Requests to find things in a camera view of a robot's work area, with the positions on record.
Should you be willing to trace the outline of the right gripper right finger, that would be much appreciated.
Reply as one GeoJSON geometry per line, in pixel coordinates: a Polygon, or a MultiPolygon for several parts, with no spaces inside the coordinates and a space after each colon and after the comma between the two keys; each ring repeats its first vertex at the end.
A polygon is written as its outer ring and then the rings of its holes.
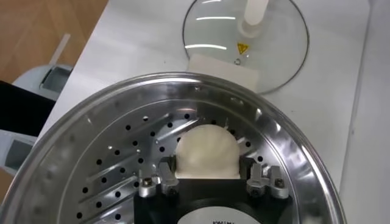
{"type": "Polygon", "coordinates": [[[263,166],[253,158],[241,157],[239,175],[242,180],[246,180],[247,192],[251,197],[262,197],[266,194],[273,198],[289,197],[289,189],[279,166],[269,166],[264,173],[263,166]]]}

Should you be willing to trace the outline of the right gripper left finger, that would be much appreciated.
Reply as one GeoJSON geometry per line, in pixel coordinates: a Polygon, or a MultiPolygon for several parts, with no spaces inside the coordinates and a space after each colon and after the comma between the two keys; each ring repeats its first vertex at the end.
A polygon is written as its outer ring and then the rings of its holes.
{"type": "Polygon", "coordinates": [[[138,195],[151,198],[159,192],[167,197],[179,193],[179,180],[176,175],[176,156],[162,157],[153,165],[143,165],[138,171],[138,195]]]}

